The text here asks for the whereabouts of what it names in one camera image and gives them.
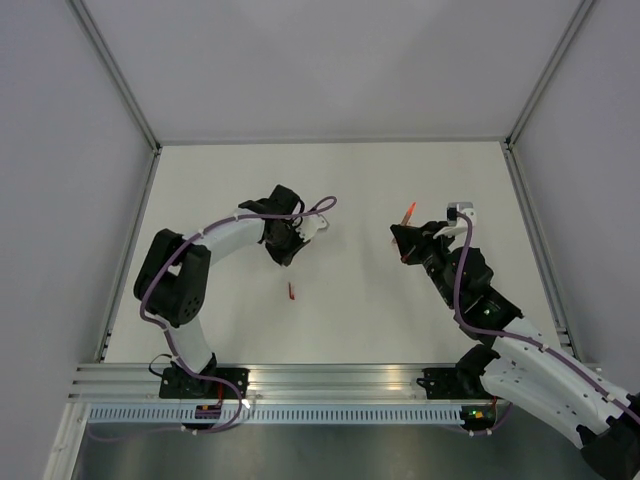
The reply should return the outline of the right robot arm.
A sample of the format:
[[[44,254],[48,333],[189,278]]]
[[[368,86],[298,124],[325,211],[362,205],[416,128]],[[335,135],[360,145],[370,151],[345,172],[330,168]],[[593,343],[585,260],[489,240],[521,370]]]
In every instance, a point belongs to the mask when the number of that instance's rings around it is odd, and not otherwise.
[[[483,392],[528,412],[568,439],[604,479],[639,476],[639,397],[550,345],[491,282],[494,272],[466,239],[452,249],[442,222],[394,224],[406,265],[420,265],[476,346],[457,364],[464,395]]]

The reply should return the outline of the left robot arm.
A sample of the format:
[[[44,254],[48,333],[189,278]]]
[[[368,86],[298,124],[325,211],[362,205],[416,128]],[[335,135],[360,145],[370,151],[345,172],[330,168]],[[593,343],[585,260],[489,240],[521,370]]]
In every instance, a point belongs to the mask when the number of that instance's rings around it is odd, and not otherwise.
[[[170,367],[161,375],[194,397],[211,395],[220,382],[217,357],[205,339],[199,314],[204,306],[210,270],[237,251],[262,245],[271,260],[288,267],[294,257],[327,226],[320,203],[307,208],[293,190],[278,184],[271,194],[246,200],[231,214],[190,234],[171,229],[152,239],[134,282],[142,321],[161,330]]]

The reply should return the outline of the wooden orange highlighter pencil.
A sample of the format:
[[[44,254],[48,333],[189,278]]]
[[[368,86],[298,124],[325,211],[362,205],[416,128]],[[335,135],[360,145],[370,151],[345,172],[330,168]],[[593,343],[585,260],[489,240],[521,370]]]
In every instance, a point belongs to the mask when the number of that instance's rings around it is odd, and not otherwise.
[[[415,211],[416,208],[416,203],[412,202],[411,205],[409,206],[409,208],[407,209],[406,213],[404,214],[402,220],[400,221],[399,225],[400,226],[408,226],[411,220],[411,217]]]

